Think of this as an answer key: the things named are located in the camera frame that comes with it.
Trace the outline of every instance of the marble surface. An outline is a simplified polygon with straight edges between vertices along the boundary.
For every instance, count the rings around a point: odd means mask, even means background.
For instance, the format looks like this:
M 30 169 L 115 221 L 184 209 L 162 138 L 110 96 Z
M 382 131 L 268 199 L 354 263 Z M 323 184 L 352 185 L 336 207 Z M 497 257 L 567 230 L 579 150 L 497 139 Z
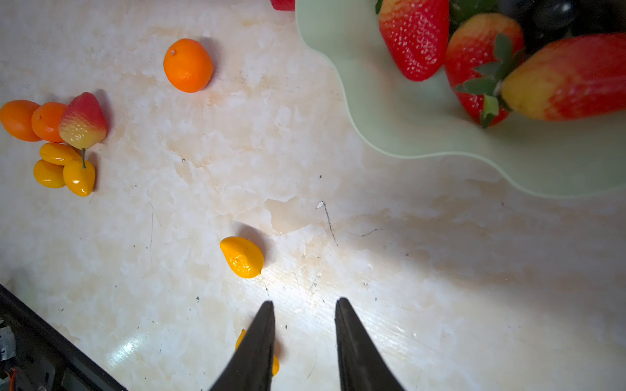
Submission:
M 545 200 L 470 158 L 376 153 L 294 18 L 1 2 L 0 102 L 91 91 L 111 130 L 85 199 L 37 184 L 42 143 L 0 132 L 0 283 L 135 391 L 210 388 L 268 299 L 273 389 L 338 390 L 340 296 L 406 390 L 623 390 L 626 191 Z M 199 93 L 163 73 L 179 38 L 216 64 Z M 219 249 L 238 234 L 266 253 L 253 280 Z

